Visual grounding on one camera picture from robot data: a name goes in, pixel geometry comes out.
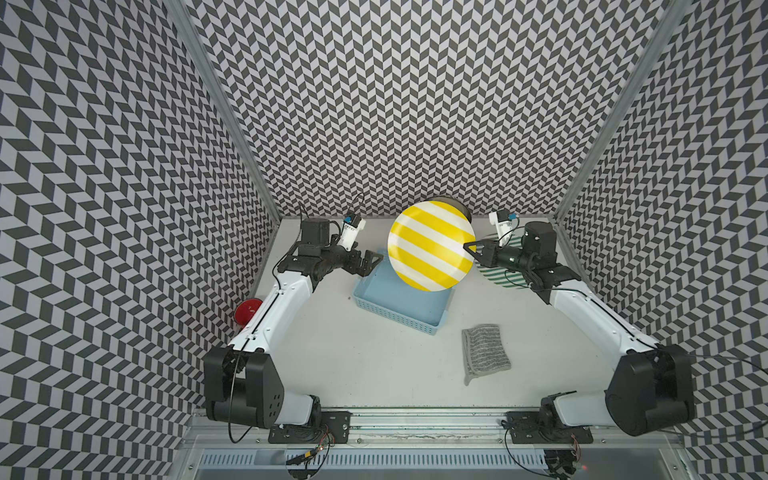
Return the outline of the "green striped plate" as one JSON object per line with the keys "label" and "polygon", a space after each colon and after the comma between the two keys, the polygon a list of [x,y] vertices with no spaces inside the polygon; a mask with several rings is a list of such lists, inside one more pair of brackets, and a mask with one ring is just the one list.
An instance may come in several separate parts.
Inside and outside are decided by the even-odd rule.
{"label": "green striped plate", "polygon": [[[495,233],[483,237],[484,240],[498,240],[498,238],[498,235]],[[505,242],[509,246],[520,247],[522,237],[510,234],[509,237],[505,238]],[[475,262],[475,266],[480,274],[494,285],[507,289],[525,289],[528,287],[528,282],[524,280],[521,273],[508,272],[502,267],[484,267],[477,262]]]}

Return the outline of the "yellow striped plate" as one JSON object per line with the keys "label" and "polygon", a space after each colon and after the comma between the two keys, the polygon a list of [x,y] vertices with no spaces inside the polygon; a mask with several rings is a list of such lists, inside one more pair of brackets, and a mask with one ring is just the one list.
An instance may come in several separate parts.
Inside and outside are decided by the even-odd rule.
{"label": "yellow striped plate", "polygon": [[387,240],[389,261],[409,286],[429,292],[457,286],[473,266],[464,250],[476,240],[471,224],[450,223],[429,200],[401,212],[392,224]]}

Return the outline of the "grey knitted dish cloth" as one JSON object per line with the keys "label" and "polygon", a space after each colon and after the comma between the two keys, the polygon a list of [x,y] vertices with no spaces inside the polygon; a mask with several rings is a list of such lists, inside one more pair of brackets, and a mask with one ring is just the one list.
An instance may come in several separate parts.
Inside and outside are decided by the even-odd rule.
{"label": "grey knitted dish cloth", "polygon": [[473,379],[508,371],[512,364],[497,324],[481,324],[461,332],[464,385]]}

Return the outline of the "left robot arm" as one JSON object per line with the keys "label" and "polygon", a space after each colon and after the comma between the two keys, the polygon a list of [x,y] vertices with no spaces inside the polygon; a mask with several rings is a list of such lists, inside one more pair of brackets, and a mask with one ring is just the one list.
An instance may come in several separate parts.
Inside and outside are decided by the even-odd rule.
{"label": "left robot arm", "polygon": [[275,285],[248,323],[225,347],[203,357],[204,406],[213,421],[259,429],[317,428],[319,399],[284,386],[272,351],[326,275],[342,269],[366,277],[383,256],[340,245],[296,243],[276,265]]}

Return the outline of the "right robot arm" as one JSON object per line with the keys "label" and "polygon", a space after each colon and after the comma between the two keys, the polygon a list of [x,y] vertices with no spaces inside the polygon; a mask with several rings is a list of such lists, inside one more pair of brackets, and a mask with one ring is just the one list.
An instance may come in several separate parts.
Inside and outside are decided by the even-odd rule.
{"label": "right robot arm", "polygon": [[538,419],[552,435],[577,427],[616,427],[637,437],[695,418],[692,361],[680,346],[664,346],[620,317],[582,277],[558,260],[557,234],[547,222],[523,228],[496,226],[498,239],[467,242],[463,249],[481,266],[521,274],[524,288],[569,318],[602,353],[612,370],[602,391],[564,392],[542,399]]}

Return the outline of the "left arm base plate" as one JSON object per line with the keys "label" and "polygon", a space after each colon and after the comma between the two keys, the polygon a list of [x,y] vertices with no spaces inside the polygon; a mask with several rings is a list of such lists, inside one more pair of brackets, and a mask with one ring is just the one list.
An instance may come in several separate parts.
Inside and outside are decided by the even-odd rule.
{"label": "left arm base plate", "polygon": [[329,442],[331,445],[343,445],[348,442],[351,429],[350,411],[322,411],[317,421],[307,425],[276,425],[270,429],[270,444],[318,445]]}

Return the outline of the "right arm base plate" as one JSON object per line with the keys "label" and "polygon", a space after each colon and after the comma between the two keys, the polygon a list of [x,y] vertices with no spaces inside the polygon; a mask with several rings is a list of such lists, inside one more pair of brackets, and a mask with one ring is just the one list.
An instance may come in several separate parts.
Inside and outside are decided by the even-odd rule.
{"label": "right arm base plate", "polygon": [[589,445],[594,437],[588,427],[567,427],[540,419],[538,411],[508,411],[501,422],[514,444]]}

